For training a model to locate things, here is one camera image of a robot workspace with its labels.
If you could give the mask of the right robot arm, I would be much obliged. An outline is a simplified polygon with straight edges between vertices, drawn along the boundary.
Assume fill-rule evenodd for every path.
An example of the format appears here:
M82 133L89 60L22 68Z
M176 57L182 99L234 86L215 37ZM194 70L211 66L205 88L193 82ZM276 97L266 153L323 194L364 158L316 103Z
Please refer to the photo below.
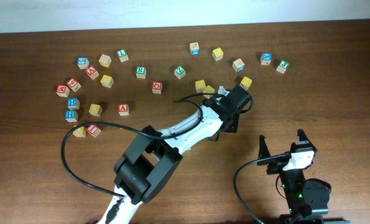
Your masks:
M306 179L303 171L313 164L316 147L302 129L299 140L290 151L272 156L263 135L259 136L259 166L267 166L267 174L277 174L282 183L289 215L282 215L283 223L324 223L328 214L331 185L320 179Z

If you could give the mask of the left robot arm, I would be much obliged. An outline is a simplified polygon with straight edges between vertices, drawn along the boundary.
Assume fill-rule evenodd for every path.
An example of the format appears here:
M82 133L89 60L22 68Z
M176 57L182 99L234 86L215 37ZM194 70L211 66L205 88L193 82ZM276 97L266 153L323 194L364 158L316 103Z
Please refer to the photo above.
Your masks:
M171 128L145 127L114 166L115 195L100 222L129 223L165 187L185 151L221 131L235 133L240 114L252 104L251 95L237 85L204 99L193 115Z

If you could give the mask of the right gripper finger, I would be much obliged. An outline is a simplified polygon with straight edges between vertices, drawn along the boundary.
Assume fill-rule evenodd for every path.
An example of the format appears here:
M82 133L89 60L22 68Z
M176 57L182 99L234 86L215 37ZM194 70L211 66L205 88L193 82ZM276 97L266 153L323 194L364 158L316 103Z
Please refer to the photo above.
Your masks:
M310 140L303 129L297 130L298 141L297 144L310 144Z
M265 141L265 136L260 135L259 136L259 153L258 153L258 158L257 158L259 160L259 162L257 162L257 165L258 166L266 165L267 162L264 162L262 160L270 158L270 157L271 157L271 154L268 150L268 147L267 147L267 144L266 144L266 141Z

